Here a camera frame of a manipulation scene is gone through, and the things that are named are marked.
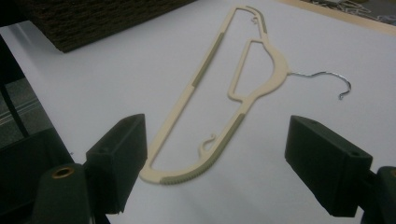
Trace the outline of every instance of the brown wicker basket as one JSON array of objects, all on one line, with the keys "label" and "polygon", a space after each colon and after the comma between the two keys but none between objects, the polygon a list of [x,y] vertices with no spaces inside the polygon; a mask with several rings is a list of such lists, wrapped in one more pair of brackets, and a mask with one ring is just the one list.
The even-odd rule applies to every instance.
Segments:
[{"label": "brown wicker basket", "polygon": [[14,0],[62,52],[113,35],[195,0]]}]

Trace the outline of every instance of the white tabletop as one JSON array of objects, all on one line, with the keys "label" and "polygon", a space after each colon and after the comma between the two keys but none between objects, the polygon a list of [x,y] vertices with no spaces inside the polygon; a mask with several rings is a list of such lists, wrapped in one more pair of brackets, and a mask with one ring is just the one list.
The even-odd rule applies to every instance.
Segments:
[{"label": "white tabletop", "polygon": [[[287,77],[256,101],[215,165],[176,186],[136,181],[126,210],[112,223],[360,223],[331,217],[284,159],[291,115],[317,120],[374,156],[372,170],[396,164],[396,37],[275,1],[200,0],[152,21],[63,54],[30,22],[0,34],[76,162],[118,120],[146,114],[150,142],[205,56],[235,4],[260,10],[270,43],[290,70],[330,76]],[[200,143],[219,133],[239,106],[227,98],[247,38],[257,35],[239,13],[213,64],[154,167],[174,170],[198,159]],[[253,46],[238,92],[272,72]]]}]

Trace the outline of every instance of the white table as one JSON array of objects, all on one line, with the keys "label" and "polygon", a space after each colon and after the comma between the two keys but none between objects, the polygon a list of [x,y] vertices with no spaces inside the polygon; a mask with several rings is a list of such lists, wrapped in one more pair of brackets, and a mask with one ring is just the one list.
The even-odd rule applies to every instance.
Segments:
[{"label": "white table", "polygon": [[[76,162],[118,120],[145,113],[148,141],[161,127],[235,4],[260,10],[272,45],[295,72],[259,99],[215,165],[190,182],[156,186],[138,179],[112,223],[360,223],[331,217],[284,159],[291,115],[317,120],[374,156],[372,170],[396,164],[396,37],[275,1],[200,0],[89,46],[63,54],[33,26],[0,29]],[[155,163],[183,168],[219,133],[238,103],[226,97],[240,51],[255,35],[247,14],[234,20],[212,66]],[[260,48],[247,58],[248,92],[271,75]]]}]

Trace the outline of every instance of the small plastic hook on hanger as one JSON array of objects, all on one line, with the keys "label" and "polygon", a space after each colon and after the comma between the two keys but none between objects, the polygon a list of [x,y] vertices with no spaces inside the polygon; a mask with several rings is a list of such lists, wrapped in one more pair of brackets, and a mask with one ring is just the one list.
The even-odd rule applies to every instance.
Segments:
[{"label": "small plastic hook on hanger", "polygon": [[320,76],[320,75],[331,75],[331,76],[334,76],[334,77],[341,78],[343,81],[345,81],[345,83],[347,85],[347,91],[344,91],[344,92],[342,92],[341,94],[338,95],[338,99],[339,100],[342,100],[345,95],[349,94],[352,91],[352,85],[350,84],[350,82],[345,77],[343,77],[341,75],[338,75],[336,73],[333,73],[333,72],[318,72],[318,73],[315,73],[313,75],[306,75],[306,74],[302,74],[302,73],[291,72],[291,73],[289,73],[289,75],[295,75],[295,76],[298,76],[298,77],[317,77],[317,76]]}]

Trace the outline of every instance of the chair leg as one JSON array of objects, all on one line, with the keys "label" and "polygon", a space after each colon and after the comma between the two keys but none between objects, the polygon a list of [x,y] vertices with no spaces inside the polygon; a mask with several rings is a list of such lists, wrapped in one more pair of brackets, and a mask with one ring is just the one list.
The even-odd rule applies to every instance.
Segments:
[{"label": "chair leg", "polygon": [[0,91],[1,94],[3,95],[4,101],[6,102],[8,110],[11,113],[12,118],[14,118],[15,122],[17,123],[18,128],[20,129],[23,137],[29,136],[29,133],[27,132],[26,127],[23,125],[23,122],[21,120],[20,115],[18,114],[17,109],[15,108],[14,104],[11,101],[11,98],[9,97],[6,85],[4,83],[0,83]]}]

